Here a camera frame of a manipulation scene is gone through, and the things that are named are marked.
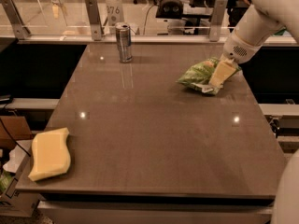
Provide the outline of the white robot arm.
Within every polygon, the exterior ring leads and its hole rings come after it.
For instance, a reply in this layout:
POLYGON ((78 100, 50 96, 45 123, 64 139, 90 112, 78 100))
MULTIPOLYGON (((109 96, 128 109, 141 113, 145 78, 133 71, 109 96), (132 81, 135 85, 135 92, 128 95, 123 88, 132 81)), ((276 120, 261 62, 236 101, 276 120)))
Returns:
POLYGON ((208 84, 219 88, 248 62, 270 35, 285 28, 299 43, 299 0, 251 0, 223 46, 220 61, 208 84))

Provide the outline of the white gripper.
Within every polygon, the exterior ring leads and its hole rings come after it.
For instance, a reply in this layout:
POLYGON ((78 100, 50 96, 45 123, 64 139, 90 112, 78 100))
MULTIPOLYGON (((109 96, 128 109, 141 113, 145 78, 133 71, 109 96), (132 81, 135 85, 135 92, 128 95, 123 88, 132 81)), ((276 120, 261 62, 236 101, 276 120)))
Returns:
POLYGON ((240 35, 233 31, 224 43, 222 60, 216 66, 209 85, 220 87, 236 71, 237 64, 248 62, 262 44, 263 40, 257 35, 240 35))

